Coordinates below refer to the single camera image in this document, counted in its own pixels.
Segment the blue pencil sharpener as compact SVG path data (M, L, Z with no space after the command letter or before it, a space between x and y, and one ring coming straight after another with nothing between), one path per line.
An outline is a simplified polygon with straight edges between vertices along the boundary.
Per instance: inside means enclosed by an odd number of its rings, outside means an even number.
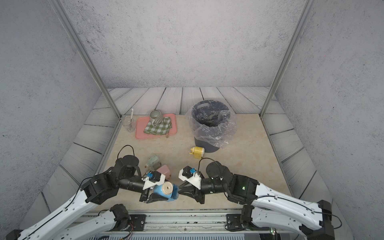
M179 197L179 186L171 182L164 182L161 186L154 187L154 193L167 199L167 202L177 200Z

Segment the pink pencil sharpener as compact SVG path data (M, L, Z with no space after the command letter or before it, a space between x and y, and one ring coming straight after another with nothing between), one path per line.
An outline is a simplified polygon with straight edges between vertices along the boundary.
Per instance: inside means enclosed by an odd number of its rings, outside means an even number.
M165 175L166 180L168 180L172 176L171 170L167 165L162 165L160 168L157 169L157 172Z

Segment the green white pencil sharpener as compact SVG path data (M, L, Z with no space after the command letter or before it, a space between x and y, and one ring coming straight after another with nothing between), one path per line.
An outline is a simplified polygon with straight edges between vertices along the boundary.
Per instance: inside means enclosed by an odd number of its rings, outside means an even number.
M149 171L156 171L162 166L162 163L160 161L160 158L157 155L152 155L146 165L145 168L148 169Z

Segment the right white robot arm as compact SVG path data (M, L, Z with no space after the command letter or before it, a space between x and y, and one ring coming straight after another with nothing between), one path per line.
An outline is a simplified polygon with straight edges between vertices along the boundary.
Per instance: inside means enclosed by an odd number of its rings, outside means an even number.
M223 193L232 203L243 206L240 224L245 229L272 228L297 233L308 240L334 240L331 203L296 199L269 188L247 176L233 174L228 167L212 161L207 177L190 166L179 172L183 181L179 194L204 204L205 196Z

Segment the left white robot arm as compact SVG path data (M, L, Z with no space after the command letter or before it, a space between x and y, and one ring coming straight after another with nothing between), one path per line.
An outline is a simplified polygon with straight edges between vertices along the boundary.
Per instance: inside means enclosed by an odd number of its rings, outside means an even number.
M173 185L159 172L141 175L139 159L134 155L118 158L113 167L101 174L87 178L68 202L57 208L38 223L25 230L13 230L8 240L85 240L98 233L113 231L138 231L140 226L129 215L126 207L117 204L93 220L72 227L71 224L88 211L117 195L120 189L141 193L140 202L149 204L168 201L155 189L172 191Z

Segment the pink plastic tray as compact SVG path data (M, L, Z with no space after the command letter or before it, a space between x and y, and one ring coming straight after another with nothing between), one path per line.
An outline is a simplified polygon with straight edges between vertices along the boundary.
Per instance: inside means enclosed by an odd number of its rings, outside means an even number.
M171 118L171 123L172 127L169 132L169 136L175 135L177 133L177 121L176 121L176 115L175 114L164 114L164 117L170 117ZM157 138L161 137L160 135L150 135L150 134L145 134L144 130L147 126L147 124L150 122L150 117L140 117L136 121L136 133L135 137L138 140L142 139L150 139L150 138Z

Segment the green checkered cloth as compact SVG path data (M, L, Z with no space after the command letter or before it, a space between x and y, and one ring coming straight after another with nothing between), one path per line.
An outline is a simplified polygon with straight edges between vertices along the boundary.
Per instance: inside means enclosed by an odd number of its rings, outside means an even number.
M170 117L165 117L163 122L157 124L156 126L148 122L144 129L145 134L155 135L155 136L163 136L169 134L172 128L172 120Z

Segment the ribbed grey cup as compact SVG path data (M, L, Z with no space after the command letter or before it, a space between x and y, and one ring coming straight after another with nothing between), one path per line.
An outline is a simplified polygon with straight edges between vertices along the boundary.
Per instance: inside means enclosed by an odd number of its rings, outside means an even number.
M164 116L159 110L153 110L150 112L150 121L153 126L157 126L164 122Z

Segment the clear glass with stick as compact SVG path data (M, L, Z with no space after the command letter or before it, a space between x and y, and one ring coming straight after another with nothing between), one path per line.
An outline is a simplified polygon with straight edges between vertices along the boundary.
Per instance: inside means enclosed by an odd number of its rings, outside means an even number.
M134 109L131 108L130 115L126 116L123 126L129 133L133 133L135 131L135 121L134 121Z

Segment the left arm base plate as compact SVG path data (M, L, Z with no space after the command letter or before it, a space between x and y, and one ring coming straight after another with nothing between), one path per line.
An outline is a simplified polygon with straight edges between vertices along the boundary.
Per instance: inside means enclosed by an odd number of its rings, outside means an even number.
M145 227L147 215L145 214L134 214L129 215L121 221L120 231L125 232L142 232Z

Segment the aluminium mounting rail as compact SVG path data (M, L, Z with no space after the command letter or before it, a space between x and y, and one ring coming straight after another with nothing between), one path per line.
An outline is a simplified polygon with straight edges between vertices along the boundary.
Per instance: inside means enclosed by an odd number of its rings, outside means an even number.
M150 239L160 238L166 240L169 238L198 240L232 238L237 235L243 235L247 231L229 232L225 229L227 214L241 214L239 209L234 210L194 210L194 211L133 211L129 215L145 214L147 215L144 230L142 232L125 231L105 231L91 236L85 240L140 240L148 237ZM76 225L93 220L101 215L94 213L85 214ZM305 239L297 233L278 230L272 228L256 228L249 230L256 234L257 239L264 239L270 236L277 240L280 235L292 234L298 239Z

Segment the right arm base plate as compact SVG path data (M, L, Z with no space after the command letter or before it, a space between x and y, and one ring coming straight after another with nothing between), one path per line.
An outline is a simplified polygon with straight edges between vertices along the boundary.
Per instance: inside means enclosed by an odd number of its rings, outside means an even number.
M225 229L229 232L249 231L249 226L241 214L227 214Z

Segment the left metal frame post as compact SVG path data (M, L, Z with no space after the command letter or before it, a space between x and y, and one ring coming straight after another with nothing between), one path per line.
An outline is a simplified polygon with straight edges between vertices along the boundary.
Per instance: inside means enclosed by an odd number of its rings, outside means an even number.
M62 26L64 27L65 31L67 32L68 36L70 37L71 41L75 45L78 53L80 54L80 57L82 58L83 62L85 63L86 67L88 68L89 72L91 73L94 81L98 85L99 89L101 90L103 96L105 97L107 103L112 108L113 112L117 116L117 118L120 120L122 118L122 114L117 108L115 101L111 97L109 91L106 88L106 85L102 81L102 78L97 71L92 59L90 58L89 54L87 53L87 50L82 43L79 35L77 34L75 28L73 27L62 3L59 0L49 0L49 3L55 13L58 16L59 21L61 22Z

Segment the metal frame post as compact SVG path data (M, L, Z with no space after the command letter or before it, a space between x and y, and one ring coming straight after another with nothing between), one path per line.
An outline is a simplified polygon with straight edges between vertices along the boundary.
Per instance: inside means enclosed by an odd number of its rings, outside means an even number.
M109 91L106 88L106 85L102 81L102 78L97 71L92 59L90 58L89 54L87 53L87 50L82 43L79 35L77 34L75 28L73 27L62 3L59 0L49 0L49 3L55 13L58 16L59 21L61 22L62 26L64 27L65 31L67 32L68 36L70 37L71 41L75 45L78 53L80 54L80 57L82 58L83 62L85 63L86 67L88 68L89 72L91 73L94 81L98 85L99 89L101 90L103 96L105 97L107 103L112 108L113 112L117 116L117 118L120 120L122 118L122 114L117 108L115 101L111 97Z
M278 71L275 75L275 78L274 80L272 81L272 84L270 86L270 90L268 92L268 95L266 97L266 100L263 104L263 107L261 109L261 113L260 113L260 117L263 118L264 115L267 113L267 110L270 106L270 103L272 102L272 99L273 99L273 96L274 94L276 93L278 87L279 87L279 84L281 83L282 81L282 78L284 76L284 73L289 65L289 62L292 58L292 55L295 51L295 48L296 48L296 45L298 44L299 40L300 40L300 37L305 29L305 26L307 24L307 21L314 9L314 6L315 6L315 3L316 1L315 0L307 0L306 3L305 3L305 6L304 6L304 9L302 11L302 14L299 18L299 21L296 25L296 28L293 32L293 35L291 37L291 40L289 42L289 45L287 47L287 50L284 54L284 57L281 61L281 64L278 68Z

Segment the right metal frame post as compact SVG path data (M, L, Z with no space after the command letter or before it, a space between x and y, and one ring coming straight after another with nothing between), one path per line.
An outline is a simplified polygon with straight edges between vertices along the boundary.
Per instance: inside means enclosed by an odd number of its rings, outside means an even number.
M260 117L263 118L264 115L267 113L267 110L270 106L270 103L272 102L272 99L273 99L273 96L274 94L276 93L278 87L279 87L279 84L281 83L282 81L282 78L284 76L284 73L289 65L289 62L292 58L292 55L295 51L295 48L296 48L296 45L298 44L299 40L300 40L300 37L305 29L305 26L307 24L307 21L314 9L314 6L315 6L315 3L316 1L315 0L307 0L306 3L305 3L305 6L304 6L304 9L302 11L302 14L299 18L299 21L296 25L296 28L293 32L293 35L291 37L291 40L289 42L289 45L287 47L287 50L284 54L284 57L281 61L281 64L278 68L278 71L275 75L275 78L274 80L272 81L272 84L270 86L270 90L268 92L268 95L266 97L266 100L263 104L263 107L261 109L261 113L260 113Z

